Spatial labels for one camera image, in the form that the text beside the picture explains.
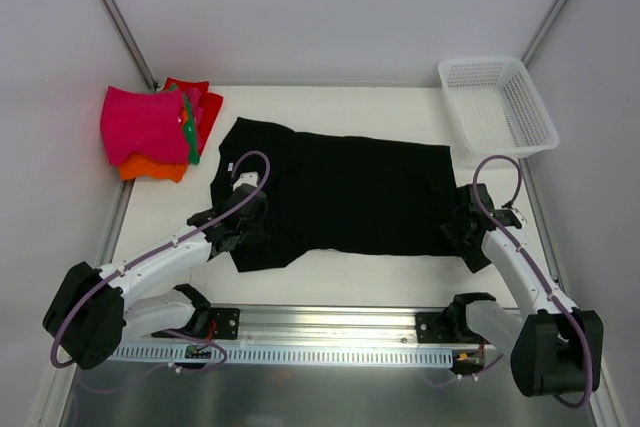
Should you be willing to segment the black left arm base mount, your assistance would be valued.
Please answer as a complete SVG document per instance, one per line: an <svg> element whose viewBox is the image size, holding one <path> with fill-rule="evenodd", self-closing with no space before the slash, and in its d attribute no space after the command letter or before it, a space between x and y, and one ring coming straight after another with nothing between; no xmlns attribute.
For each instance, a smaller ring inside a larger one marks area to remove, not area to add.
<svg viewBox="0 0 640 427"><path fill-rule="evenodd" d="M216 307L189 284L180 284L174 289L184 294L194 308L188 322L178 332L198 339L237 339L241 313L239 308Z"/></svg>

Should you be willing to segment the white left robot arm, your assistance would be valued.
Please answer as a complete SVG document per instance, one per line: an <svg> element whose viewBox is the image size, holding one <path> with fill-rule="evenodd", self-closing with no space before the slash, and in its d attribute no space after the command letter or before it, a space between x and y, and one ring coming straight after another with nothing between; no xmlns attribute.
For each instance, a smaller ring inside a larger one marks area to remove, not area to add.
<svg viewBox="0 0 640 427"><path fill-rule="evenodd" d="M169 238L119 262L92 267L80 262L61 282L43 319L51 335L51 363L92 369L124 342L158 332L203 334L209 302L194 287L151 291L176 274L257 240L267 197L251 172L236 181L219 208L197 213Z"/></svg>

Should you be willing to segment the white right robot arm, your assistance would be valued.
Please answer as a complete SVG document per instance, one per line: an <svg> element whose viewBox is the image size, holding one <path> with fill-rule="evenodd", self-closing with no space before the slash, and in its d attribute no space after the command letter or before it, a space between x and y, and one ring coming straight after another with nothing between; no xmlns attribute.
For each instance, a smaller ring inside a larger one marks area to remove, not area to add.
<svg viewBox="0 0 640 427"><path fill-rule="evenodd" d="M443 231L471 272L497 269L519 310L509 314L488 293L458 294L443 312L443 329L459 342L492 344L508 358L527 397L593 393L600 384L603 322L537 265L515 211L495 208L485 185L467 184L458 188Z"/></svg>

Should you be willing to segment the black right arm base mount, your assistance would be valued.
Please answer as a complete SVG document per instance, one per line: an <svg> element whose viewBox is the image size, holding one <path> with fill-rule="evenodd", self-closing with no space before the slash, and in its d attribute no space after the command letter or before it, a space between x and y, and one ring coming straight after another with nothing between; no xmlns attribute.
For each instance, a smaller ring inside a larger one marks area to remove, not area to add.
<svg viewBox="0 0 640 427"><path fill-rule="evenodd" d="M486 292L463 293L440 312L414 315L418 344L480 344L509 336L508 314Z"/></svg>

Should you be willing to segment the black t shirt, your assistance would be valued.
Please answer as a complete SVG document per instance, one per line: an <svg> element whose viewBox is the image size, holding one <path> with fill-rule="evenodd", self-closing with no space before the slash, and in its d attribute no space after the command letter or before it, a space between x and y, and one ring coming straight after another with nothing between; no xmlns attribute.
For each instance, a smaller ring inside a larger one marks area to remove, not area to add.
<svg viewBox="0 0 640 427"><path fill-rule="evenodd" d="M231 192L228 166L268 177L264 239L236 247L240 272L284 268L311 250L363 255L464 255L450 238L461 199L451 150L296 132L239 118L219 146L214 204Z"/></svg>

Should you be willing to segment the white plastic basket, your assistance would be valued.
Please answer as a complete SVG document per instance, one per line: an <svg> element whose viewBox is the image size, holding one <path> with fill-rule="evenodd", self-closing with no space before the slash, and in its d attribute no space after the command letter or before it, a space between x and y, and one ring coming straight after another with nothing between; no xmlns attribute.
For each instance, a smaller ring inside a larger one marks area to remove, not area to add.
<svg viewBox="0 0 640 427"><path fill-rule="evenodd" d="M527 158L559 145L559 136L525 65L514 57L471 57L438 65L459 156Z"/></svg>

